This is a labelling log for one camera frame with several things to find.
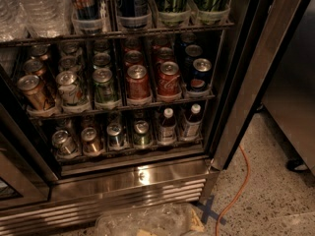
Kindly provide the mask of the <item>silver blue redbull can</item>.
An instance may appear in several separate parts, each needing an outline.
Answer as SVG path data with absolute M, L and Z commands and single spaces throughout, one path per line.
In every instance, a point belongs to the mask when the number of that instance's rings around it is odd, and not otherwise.
M 125 138 L 123 128 L 119 123 L 110 123 L 106 128 L 106 133 L 111 148 L 123 149 Z

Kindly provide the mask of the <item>tall dark blue can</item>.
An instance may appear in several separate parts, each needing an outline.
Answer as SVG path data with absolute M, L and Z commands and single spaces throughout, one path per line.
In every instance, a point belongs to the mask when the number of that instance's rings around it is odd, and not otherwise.
M 148 0 L 117 0 L 119 18 L 125 28 L 143 28 L 148 21 Z

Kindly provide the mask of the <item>silver can bottom left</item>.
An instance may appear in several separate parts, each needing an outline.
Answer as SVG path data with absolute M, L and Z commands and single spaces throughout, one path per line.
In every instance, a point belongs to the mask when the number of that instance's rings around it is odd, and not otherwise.
M 67 130 L 58 130 L 52 136 L 52 144 L 60 158 L 72 159 L 79 155 L 76 142 Z

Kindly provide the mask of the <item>red soda can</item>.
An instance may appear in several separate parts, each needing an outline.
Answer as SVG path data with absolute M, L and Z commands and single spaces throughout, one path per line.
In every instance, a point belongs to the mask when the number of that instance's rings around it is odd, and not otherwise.
M 129 104 L 141 105 L 151 98 L 151 88 L 147 68 L 133 65 L 127 69 L 127 101 Z
M 133 65 L 142 65 L 144 61 L 143 54 L 138 50 L 128 51 L 124 55 L 124 66 L 129 68 Z

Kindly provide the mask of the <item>green monster can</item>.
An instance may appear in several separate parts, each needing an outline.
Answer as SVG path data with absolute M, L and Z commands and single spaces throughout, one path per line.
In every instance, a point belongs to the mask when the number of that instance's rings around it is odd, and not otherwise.
M 187 0 L 155 0 L 158 16 L 167 27 L 177 27 L 186 16 Z
M 192 22 L 195 25 L 221 25 L 229 13 L 229 0 L 191 0 Z

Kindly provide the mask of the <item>gold soda can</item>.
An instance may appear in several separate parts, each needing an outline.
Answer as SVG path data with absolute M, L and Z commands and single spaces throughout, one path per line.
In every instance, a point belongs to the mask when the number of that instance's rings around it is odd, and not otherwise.
M 18 89 L 35 110 L 47 111 L 55 106 L 55 100 L 43 80 L 37 75 L 25 75 L 17 82 Z
M 46 65 L 39 59 L 30 59 L 25 62 L 23 69 L 27 74 L 33 74 L 41 77 L 43 80 L 49 78 Z

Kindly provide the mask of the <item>front red soda can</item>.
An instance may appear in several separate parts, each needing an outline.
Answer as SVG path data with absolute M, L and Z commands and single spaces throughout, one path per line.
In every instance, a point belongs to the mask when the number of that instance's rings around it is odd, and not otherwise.
M 151 88 L 147 68 L 133 65 L 127 69 L 127 101 L 129 104 L 141 105 L 151 98 Z

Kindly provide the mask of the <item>white-capped bottle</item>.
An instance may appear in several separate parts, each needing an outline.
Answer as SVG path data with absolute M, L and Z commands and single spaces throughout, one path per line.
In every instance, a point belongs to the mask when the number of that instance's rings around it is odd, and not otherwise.
M 165 108 L 158 120 L 157 137 L 162 143 L 170 143 L 175 139 L 176 120 L 172 108 Z
M 202 119 L 201 105 L 194 103 L 184 111 L 180 123 L 180 136 L 184 139 L 192 139 L 198 135 Z

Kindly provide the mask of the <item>large clear water bottle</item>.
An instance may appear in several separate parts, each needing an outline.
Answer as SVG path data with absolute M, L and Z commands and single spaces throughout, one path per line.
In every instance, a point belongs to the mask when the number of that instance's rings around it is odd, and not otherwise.
M 70 32 L 69 0 L 18 0 L 27 15 L 32 37 L 52 38 Z

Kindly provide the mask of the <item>front pepsi can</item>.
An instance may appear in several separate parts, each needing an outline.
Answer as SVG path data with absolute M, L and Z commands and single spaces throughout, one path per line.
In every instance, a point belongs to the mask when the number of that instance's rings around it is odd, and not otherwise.
M 204 91 L 211 77 L 212 63 L 205 58 L 198 58 L 193 61 L 189 73 L 188 88 L 190 91 Z

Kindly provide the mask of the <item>front green soda can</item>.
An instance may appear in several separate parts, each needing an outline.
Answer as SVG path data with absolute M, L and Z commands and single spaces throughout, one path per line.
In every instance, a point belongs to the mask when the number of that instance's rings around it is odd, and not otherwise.
M 110 69 L 98 68 L 93 72 L 94 103 L 97 108 L 113 109 L 119 104 L 115 78 Z

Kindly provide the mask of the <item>coca-cola can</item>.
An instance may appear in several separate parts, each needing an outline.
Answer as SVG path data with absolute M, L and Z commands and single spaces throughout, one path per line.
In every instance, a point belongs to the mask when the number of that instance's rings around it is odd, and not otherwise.
M 163 62 L 157 72 L 157 98 L 171 101 L 179 97 L 180 71 L 175 62 Z
M 173 61 L 174 52 L 169 47 L 162 47 L 157 51 L 156 54 L 156 63 L 163 63 L 165 61 Z

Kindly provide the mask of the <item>green soda can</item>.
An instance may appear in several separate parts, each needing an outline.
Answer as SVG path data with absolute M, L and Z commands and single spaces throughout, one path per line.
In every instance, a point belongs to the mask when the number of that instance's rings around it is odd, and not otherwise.
M 110 69 L 98 68 L 93 72 L 94 103 L 97 108 L 113 109 L 119 104 L 115 78 Z
M 98 53 L 93 57 L 93 67 L 95 69 L 108 68 L 112 66 L 111 57 L 107 53 Z

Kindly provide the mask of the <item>pepsi can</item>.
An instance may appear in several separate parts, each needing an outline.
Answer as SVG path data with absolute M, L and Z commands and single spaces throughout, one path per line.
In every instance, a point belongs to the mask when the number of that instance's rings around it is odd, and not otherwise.
M 190 66 L 193 63 L 193 61 L 195 59 L 199 58 L 202 54 L 203 54 L 203 49 L 201 46 L 199 46 L 197 44 L 188 45 L 185 48 L 184 64 L 186 66 Z
M 190 91 L 204 91 L 211 77 L 212 63 L 205 58 L 198 58 L 193 61 L 189 73 L 188 88 Z

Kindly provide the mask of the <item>left green monster can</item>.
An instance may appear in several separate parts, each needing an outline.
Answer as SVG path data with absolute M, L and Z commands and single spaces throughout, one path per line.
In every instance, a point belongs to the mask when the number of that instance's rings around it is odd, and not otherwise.
M 167 27 L 177 27 L 186 16 L 187 0 L 155 0 L 158 16 Z

